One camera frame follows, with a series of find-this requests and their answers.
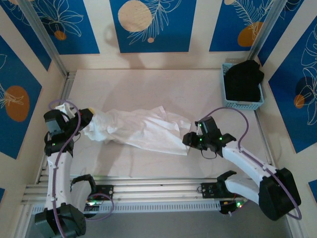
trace white wall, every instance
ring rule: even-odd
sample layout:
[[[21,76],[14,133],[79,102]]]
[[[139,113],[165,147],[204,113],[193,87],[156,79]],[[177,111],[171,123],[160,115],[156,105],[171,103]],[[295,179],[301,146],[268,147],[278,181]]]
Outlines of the white wall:
[[[308,182],[317,179],[317,144],[298,154],[295,153],[268,80],[314,20],[316,14],[317,1],[304,0],[301,8],[263,66],[263,72],[265,73],[263,89],[266,99],[259,110],[260,121],[265,128],[274,160],[280,168],[286,167],[294,176],[302,199],[300,209],[303,213],[303,219],[300,224],[307,230],[310,238],[317,237],[317,204],[308,185]]]
[[[48,72],[43,68],[1,7],[0,35],[42,85],[18,158],[15,160],[0,153],[0,187],[5,188],[0,207],[0,237],[6,238],[13,229],[11,224],[15,219],[25,185],[35,182],[44,153],[43,139],[47,131],[43,115],[48,110],[48,103],[59,97],[63,78],[53,63]]]
[[[220,68],[226,59],[244,59],[248,55],[248,52],[209,52],[222,1],[197,0],[188,53],[120,54],[109,0],[84,0],[100,54],[61,58],[71,71],[78,68]]]

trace beige circle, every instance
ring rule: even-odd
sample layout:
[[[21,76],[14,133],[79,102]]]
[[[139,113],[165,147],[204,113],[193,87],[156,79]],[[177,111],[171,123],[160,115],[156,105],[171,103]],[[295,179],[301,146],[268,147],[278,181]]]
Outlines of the beige circle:
[[[154,42],[154,38],[150,37],[150,38],[148,39],[148,42],[149,42],[149,43],[153,43],[153,42]]]
[[[231,5],[235,2],[235,0],[224,0],[224,4]]]
[[[9,2],[14,5],[18,5],[18,2],[16,0],[9,0]]]
[[[141,1],[127,1],[118,12],[121,26],[130,32],[143,31],[152,23],[149,8]]]

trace gray floor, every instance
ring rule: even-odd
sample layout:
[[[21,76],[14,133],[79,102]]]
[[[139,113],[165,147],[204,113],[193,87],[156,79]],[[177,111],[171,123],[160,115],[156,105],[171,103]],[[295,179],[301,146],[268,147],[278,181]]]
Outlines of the gray floor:
[[[27,238],[43,238],[31,220]],[[88,222],[83,238],[288,238],[286,218],[273,222],[254,203],[232,217],[219,212],[113,214]]]

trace white fabric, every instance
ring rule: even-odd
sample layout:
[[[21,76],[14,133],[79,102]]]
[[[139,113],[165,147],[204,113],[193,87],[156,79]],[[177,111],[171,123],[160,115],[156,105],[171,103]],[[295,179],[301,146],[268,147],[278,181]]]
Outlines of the white fabric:
[[[187,155],[182,140],[190,130],[190,121],[166,112],[162,106],[133,112],[93,110],[91,122],[83,129],[91,140],[106,143],[114,140],[144,150]]]

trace white cloth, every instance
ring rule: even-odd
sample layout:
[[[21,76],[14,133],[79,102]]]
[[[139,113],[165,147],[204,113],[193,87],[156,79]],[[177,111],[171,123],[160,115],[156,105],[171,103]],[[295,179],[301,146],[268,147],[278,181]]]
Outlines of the white cloth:
[[[190,130],[190,121],[166,112],[162,106],[133,112],[93,110],[92,120],[83,129],[91,140],[114,140],[144,150],[187,155],[188,148],[182,140]]]

